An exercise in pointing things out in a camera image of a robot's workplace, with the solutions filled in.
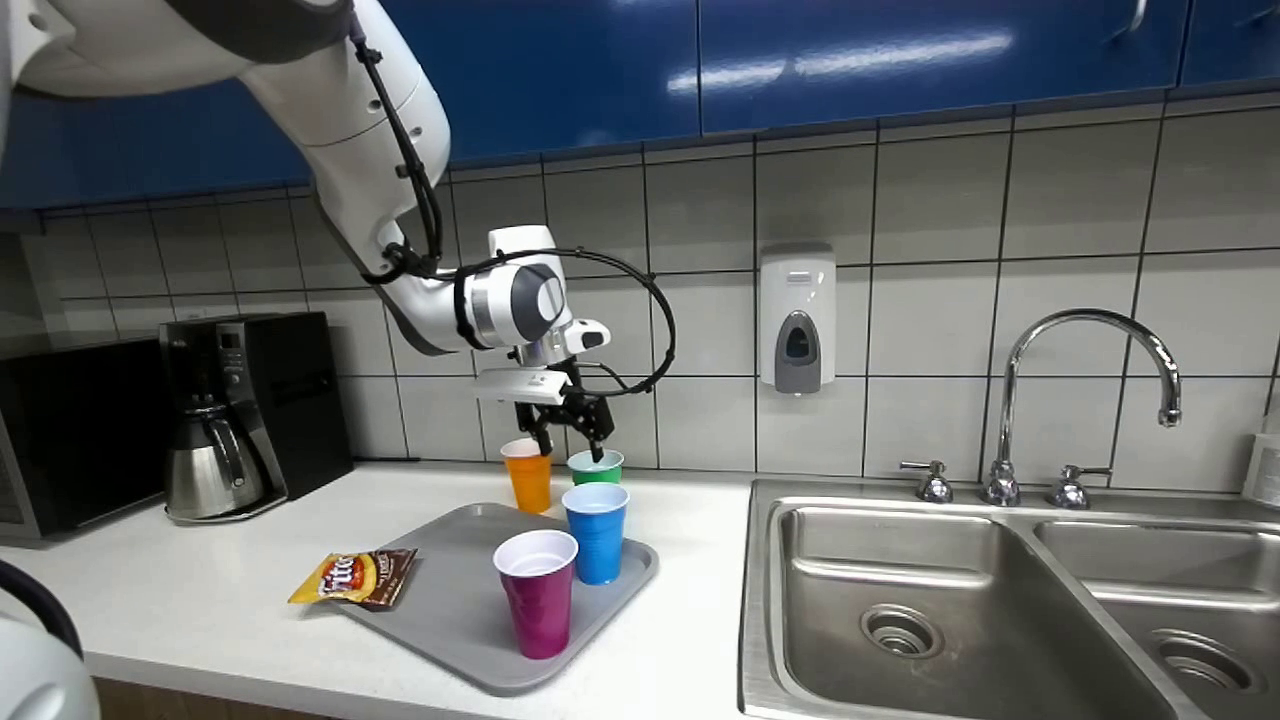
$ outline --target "kitchen sink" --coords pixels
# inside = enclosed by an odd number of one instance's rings
[[[1280,513],[924,504],[756,485],[746,715],[1253,720],[1280,707]]]
[[[1041,542],[1209,715],[1277,715],[1280,532],[1051,519]]]

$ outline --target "blue cup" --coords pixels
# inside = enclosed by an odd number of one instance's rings
[[[579,485],[562,491],[567,532],[579,545],[577,582],[610,583],[624,574],[628,491],[619,485]]]

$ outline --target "gray tray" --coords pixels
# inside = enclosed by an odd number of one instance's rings
[[[562,530],[502,504],[469,504],[392,542],[388,547],[421,547],[421,570],[392,612],[334,603],[334,612],[372,633],[445,663],[483,694],[517,697],[560,676],[604,624],[642,594],[654,578],[654,554],[628,542],[617,583],[573,583],[567,648],[550,660],[529,660],[517,648],[509,596],[493,574],[493,547],[529,530]]]

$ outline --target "chip bag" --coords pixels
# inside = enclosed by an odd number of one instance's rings
[[[331,554],[288,603],[392,610],[415,574],[415,547]]]

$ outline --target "countertop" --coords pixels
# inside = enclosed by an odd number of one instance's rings
[[[496,468],[363,464],[246,523],[170,530],[142,508],[0,557],[69,603],[103,679],[315,715],[738,715],[752,485],[635,476],[628,490],[628,538],[658,554],[658,578],[562,676],[529,697],[489,697],[334,612],[284,603],[324,554],[378,547],[459,504],[509,504]]]

